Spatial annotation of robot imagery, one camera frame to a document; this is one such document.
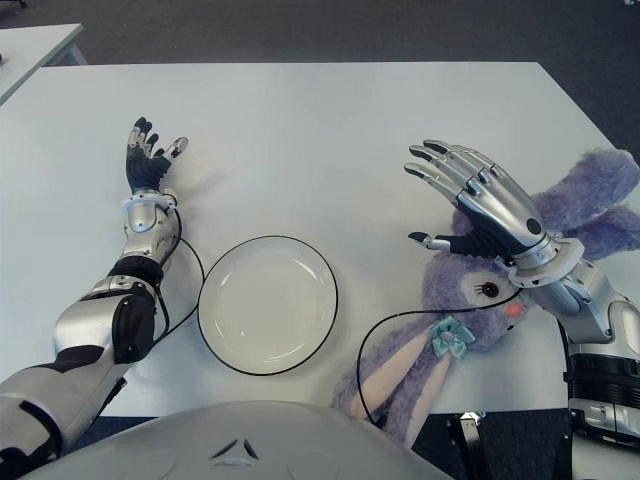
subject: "white table in background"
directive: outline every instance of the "white table in background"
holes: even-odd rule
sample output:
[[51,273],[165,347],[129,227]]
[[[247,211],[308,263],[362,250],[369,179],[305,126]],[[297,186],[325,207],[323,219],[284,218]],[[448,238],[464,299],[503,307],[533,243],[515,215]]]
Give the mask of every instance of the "white table in background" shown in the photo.
[[[535,63],[40,69],[0,109],[0,378],[52,359],[57,316],[118,257],[125,142],[141,114],[161,143],[190,138],[167,183],[206,266],[253,237],[296,237],[331,265],[339,306],[320,350],[271,377],[225,367],[191,320],[128,373],[106,415],[243,399],[327,404],[368,328],[421,305],[431,254],[407,233],[449,231],[452,207],[402,169],[411,143],[473,146],[532,193],[585,150],[611,147]],[[640,192],[630,202],[639,207]],[[613,285],[640,300],[638,253],[600,263]],[[197,287],[194,262],[180,248],[163,284],[174,321]],[[534,309],[489,353],[456,366],[435,411],[566,406],[563,369],[556,322]]]
[[0,30],[0,105],[39,67],[86,65],[73,42],[81,31],[79,23]]

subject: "purple stuffed bunny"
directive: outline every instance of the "purple stuffed bunny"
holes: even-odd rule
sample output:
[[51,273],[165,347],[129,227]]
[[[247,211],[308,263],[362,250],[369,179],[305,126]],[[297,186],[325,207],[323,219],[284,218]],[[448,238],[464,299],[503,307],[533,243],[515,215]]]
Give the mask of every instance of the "purple stuffed bunny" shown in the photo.
[[[556,185],[533,196],[548,231],[578,238],[584,257],[598,260],[616,252],[640,249],[640,216],[622,201],[640,182],[640,168],[621,150],[587,153]],[[453,216],[454,235],[470,229],[467,219]],[[425,309],[481,307],[513,296],[516,288],[493,261],[438,253],[423,280]],[[493,345],[524,319],[524,294],[495,308],[424,314],[391,332],[363,357],[363,395],[374,417],[387,416],[384,430],[411,447],[442,388],[449,367],[466,351]],[[332,405],[364,418],[355,368],[337,386]]]

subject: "blue bow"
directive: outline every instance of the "blue bow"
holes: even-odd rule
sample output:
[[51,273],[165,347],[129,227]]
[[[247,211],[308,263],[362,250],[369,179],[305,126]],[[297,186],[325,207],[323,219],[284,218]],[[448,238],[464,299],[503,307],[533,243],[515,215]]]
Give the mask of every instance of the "blue bow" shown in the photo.
[[473,333],[451,315],[431,326],[431,344],[438,358],[451,352],[459,360],[466,353],[467,345],[475,341]]

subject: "robotic arm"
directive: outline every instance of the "robotic arm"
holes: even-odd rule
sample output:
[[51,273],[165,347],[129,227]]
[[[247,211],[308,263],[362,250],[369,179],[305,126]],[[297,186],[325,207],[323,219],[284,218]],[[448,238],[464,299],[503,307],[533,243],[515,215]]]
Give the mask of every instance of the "robotic arm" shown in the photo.
[[[578,441],[574,437],[574,457],[585,439],[640,446],[638,308],[582,258],[579,240],[553,238],[545,231],[529,196],[495,162],[470,148],[434,140],[410,151],[426,162],[407,163],[405,170],[442,193],[468,217],[472,230],[461,237],[421,232],[409,237],[432,250],[497,258],[514,285],[526,288],[557,317],[573,429],[582,435]],[[634,456],[633,463],[638,461]]]
[[154,344],[163,266],[181,236],[177,200],[160,180],[187,147],[178,138],[151,156],[158,140],[140,118],[127,145],[131,196],[122,255],[107,276],[58,319],[56,359],[0,384],[0,477],[15,478],[68,450],[126,384],[130,365]]

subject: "gray carpet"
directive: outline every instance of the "gray carpet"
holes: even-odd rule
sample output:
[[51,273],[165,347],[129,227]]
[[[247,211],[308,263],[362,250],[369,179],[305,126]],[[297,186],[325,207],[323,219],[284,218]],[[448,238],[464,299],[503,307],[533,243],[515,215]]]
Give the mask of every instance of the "gray carpet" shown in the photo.
[[[622,0],[27,2],[24,10],[1,2],[0,27],[81,22],[78,44],[91,64],[540,62],[616,146],[640,157],[640,6]],[[81,444],[142,420],[99,419]],[[444,422],[430,417],[415,449],[463,479]],[[489,415],[483,436],[494,478],[551,478],[567,425],[558,410]]]

